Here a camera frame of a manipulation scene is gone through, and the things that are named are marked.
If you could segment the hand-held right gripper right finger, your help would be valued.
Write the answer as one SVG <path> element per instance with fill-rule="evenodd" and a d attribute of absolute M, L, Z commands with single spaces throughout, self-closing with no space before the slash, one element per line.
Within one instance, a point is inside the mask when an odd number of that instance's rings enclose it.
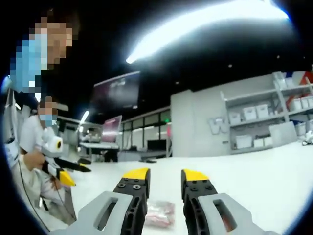
<path fill-rule="evenodd" d="M 201 172 L 181 171 L 183 214 L 190 235 L 276 235 L 252 220 L 251 212 L 226 193 L 217 193 Z"/>

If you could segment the person's left hand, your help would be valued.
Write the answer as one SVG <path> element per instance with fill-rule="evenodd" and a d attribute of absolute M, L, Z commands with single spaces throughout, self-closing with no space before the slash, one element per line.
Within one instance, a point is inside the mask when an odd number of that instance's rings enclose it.
<path fill-rule="evenodd" d="M 24 164 L 29 171 L 32 171 L 33 169 L 42 170 L 45 157 L 40 151 L 35 150 L 33 152 L 26 152 L 22 149 L 22 153 Z"/>

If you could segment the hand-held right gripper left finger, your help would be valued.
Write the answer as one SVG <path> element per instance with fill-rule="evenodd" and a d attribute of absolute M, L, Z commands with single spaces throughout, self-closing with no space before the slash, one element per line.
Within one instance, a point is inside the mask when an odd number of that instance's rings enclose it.
<path fill-rule="evenodd" d="M 112 192 L 103 192 L 80 210 L 74 234 L 142 234 L 149 193 L 149 168 L 127 172 Z"/>

